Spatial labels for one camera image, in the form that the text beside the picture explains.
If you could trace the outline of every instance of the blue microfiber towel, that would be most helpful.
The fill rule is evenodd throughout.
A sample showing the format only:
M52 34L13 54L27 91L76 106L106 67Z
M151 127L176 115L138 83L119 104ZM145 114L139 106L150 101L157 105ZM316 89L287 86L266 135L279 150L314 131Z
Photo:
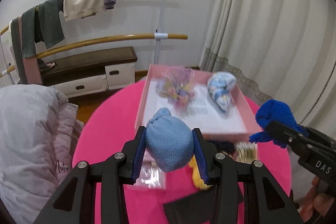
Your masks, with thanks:
M255 119L260 127L265 130L271 121L278 121L308 137L306 129L297 124L290 107L277 100L268 100L265 102L255 115ZM250 136L251 143L273 141L275 145L286 148L287 144L273 139L266 131L258 132Z
M146 148L164 172L184 167L194 155L194 139L190 128L160 108L147 123Z

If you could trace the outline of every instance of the pink tray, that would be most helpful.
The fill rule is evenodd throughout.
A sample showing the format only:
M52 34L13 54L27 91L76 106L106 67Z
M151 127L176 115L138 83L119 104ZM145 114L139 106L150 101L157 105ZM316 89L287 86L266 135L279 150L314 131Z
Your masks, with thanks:
M135 132L139 128L139 126L143 125L143 114L144 109L146 106L146 100L148 96L148 88L149 84L152 79L158 79L162 77L162 72L167 70L170 67L162 66L162 65L151 65L147 74L146 82L144 85L144 88L142 90L142 96L140 100L140 105L137 112L137 117L135 120ZM211 72L205 72L205 71L199 71L199 70L193 70L194 71L194 78L193 82L195 84L204 84L206 85L208 82L208 79L211 77ZM205 139L216 139L216 140L228 140L231 142L237 142L237 141L248 141L248 137L256 132L261 131L260 127L258 126L257 122L255 121L254 114L248 105L243 93L239 89L239 87L236 85L232 91L231 96L236 104L236 107L239 111L239 115L241 117L241 120L244 123L245 126L245 132L218 132L218 133L211 133L208 134L204 129L202 131L202 134Z

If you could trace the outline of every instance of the light blue cloth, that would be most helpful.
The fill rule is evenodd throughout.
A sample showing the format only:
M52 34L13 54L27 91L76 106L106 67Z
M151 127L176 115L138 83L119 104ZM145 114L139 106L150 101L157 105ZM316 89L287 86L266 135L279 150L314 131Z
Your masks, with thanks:
M214 73L208 80L210 96L224 113L230 109L230 91L235 84L236 78L232 74L223 71Z
M158 167L170 172L184 167L194 155L191 129L166 107L147 123L146 148Z

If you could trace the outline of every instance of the screw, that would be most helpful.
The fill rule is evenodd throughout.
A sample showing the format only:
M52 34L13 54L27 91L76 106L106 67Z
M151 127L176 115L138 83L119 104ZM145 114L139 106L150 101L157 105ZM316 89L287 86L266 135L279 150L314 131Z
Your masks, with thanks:
M87 163L86 161L80 161L78 164L77 164L78 168L84 168L87 166Z
M114 157L117 159L117 160L120 160L124 157L124 153L123 152L118 152L118 153L115 153Z
M219 160L223 160L223 159L225 159L225 154L223 154L223 153L217 153L216 154L216 158L219 159Z
M253 164L254 164L254 166L256 166L256 167L262 167L262 166L263 166L263 163L262 163L260 160L255 160L255 161L253 162Z

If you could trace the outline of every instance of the pink table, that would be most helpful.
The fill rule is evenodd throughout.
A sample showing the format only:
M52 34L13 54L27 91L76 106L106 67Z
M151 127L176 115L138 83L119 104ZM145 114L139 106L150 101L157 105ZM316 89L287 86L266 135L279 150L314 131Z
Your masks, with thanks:
M121 151L126 141L134 138L134 122L140 103L144 81L130 85L108 98L93 113L85 125L73 157L73 166L86 160L90 164L106 160ZM254 113L258 106L248 100ZM291 166L286 149L273 143L258 145L259 158L289 195ZM138 190L125 186L125 199L130 224L168 223L162 204L172 202L197 189L192 182L192 171L185 167L167 174L166 190ZM100 224L100 185L97 185L95 223ZM244 222L243 204L239 206L238 223Z

